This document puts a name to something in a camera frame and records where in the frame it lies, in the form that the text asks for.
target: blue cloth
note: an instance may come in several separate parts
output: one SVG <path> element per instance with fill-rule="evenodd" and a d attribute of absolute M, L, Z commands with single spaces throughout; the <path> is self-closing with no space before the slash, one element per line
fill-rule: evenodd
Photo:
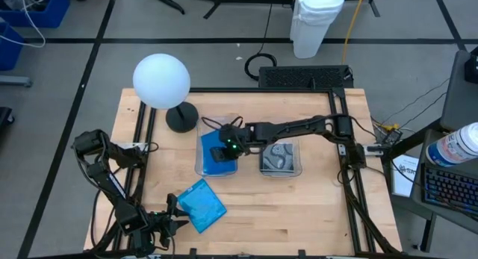
<path fill-rule="evenodd" d="M 201 136 L 202 143 L 202 174 L 203 175 L 228 175 L 238 170 L 236 160 L 216 162 L 212 158 L 212 147 L 226 147 L 219 141 L 219 131 L 212 131 Z"/>
<path fill-rule="evenodd" d="M 204 179 L 182 193 L 178 202 L 200 234 L 227 212 Z"/>

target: white bin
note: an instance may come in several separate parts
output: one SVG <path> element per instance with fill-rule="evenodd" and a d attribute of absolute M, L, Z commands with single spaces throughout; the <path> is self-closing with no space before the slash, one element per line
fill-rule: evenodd
<path fill-rule="evenodd" d="M 340 13 L 344 0 L 296 0 L 291 40 L 297 58 L 316 55 L 330 24 Z"/>

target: lamp stem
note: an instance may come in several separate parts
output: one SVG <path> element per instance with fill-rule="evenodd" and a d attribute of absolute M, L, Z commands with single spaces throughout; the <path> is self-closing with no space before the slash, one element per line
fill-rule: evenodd
<path fill-rule="evenodd" d="M 176 106 L 176 110 L 178 111 L 178 114 L 179 114 L 179 117 L 181 117 L 181 120 L 184 120 L 184 114 L 182 114 L 181 112 L 181 108 L 178 106 Z"/>

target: blue bin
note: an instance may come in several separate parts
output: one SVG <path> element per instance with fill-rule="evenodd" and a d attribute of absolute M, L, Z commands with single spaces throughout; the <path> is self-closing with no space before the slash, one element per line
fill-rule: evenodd
<path fill-rule="evenodd" d="M 0 22 L 0 34 L 10 40 L 23 43 L 23 38 L 6 22 Z M 0 38 L 0 70 L 9 70 L 15 67 L 22 45 Z"/>
<path fill-rule="evenodd" d="M 28 12 L 31 21 L 38 28 L 58 28 L 69 7 L 69 0 L 46 0 L 44 11 Z M 0 17 L 15 27 L 31 27 L 25 12 L 18 10 L 0 10 Z"/>

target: lamp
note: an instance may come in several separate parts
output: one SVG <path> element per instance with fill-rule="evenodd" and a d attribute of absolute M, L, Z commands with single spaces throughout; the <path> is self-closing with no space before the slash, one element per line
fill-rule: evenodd
<path fill-rule="evenodd" d="M 146 105 L 169 109 L 166 123 L 174 132 L 188 132 L 196 126 L 199 114 L 185 102 L 190 89 L 190 77 L 184 64 L 168 54 L 145 57 L 134 69 L 133 86 Z"/>

